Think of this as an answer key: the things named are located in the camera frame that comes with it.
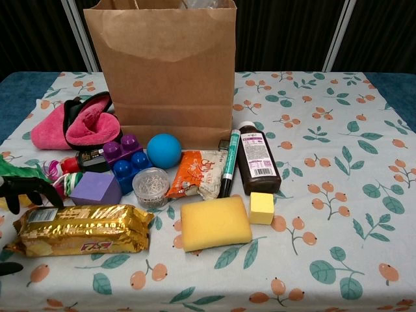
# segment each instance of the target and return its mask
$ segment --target gold snack wrapper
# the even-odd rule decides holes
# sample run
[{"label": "gold snack wrapper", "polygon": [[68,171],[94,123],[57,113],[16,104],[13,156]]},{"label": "gold snack wrapper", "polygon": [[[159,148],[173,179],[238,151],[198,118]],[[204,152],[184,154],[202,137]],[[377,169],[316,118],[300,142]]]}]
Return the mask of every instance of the gold snack wrapper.
[{"label": "gold snack wrapper", "polygon": [[5,249],[28,257],[139,252],[149,248],[153,214],[133,205],[85,205],[27,211]]}]

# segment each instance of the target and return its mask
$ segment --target white label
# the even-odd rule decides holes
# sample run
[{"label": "white label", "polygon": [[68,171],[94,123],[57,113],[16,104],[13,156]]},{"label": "white label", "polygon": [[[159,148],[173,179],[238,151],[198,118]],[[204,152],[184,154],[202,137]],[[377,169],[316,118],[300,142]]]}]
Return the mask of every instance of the white label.
[{"label": "white label", "polygon": [[53,221],[53,219],[55,219],[55,216],[57,215],[57,212],[58,208],[35,210],[31,213],[27,222],[31,223]]},{"label": "white label", "polygon": [[277,176],[261,133],[241,135],[241,142],[252,177]]}]

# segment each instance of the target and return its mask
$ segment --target small yellow sponge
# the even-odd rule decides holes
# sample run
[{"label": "small yellow sponge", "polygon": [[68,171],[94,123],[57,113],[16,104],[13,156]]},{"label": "small yellow sponge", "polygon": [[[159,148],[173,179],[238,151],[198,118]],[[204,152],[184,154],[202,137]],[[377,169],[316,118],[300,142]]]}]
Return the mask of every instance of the small yellow sponge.
[{"label": "small yellow sponge", "polygon": [[252,239],[241,197],[188,203],[181,208],[181,219],[186,252],[250,242]]},{"label": "small yellow sponge", "polygon": [[250,223],[268,224],[273,220],[274,203],[273,194],[256,193],[250,194]]}]

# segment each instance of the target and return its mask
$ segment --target blue cloth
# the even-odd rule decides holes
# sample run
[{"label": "blue cloth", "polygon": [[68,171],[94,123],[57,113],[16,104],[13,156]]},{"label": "blue cloth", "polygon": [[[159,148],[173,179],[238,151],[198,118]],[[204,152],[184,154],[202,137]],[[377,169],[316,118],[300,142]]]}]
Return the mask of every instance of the blue cloth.
[{"label": "blue cloth", "polygon": [[365,73],[387,103],[416,132],[416,75],[412,73]]},{"label": "blue cloth", "polygon": [[0,144],[35,108],[59,73],[18,71],[0,83]]},{"label": "blue cloth", "polygon": [[[0,144],[35,108],[59,73],[19,71],[0,83]],[[388,104],[416,131],[416,75],[365,73]]]}]

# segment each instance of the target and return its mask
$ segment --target purple foam cube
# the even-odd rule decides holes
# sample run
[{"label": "purple foam cube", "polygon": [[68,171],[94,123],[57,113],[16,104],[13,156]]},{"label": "purple foam cube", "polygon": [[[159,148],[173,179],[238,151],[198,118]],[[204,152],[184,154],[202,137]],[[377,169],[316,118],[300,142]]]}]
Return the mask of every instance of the purple foam cube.
[{"label": "purple foam cube", "polygon": [[143,151],[135,135],[124,135],[120,144],[112,141],[104,144],[104,158],[112,168],[113,164],[120,160],[129,160],[132,154]]},{"label": "purple foam cube", "polygon": [[122,190],[112,174],[85,172],[70,198],[76,205],[116,205]]}]

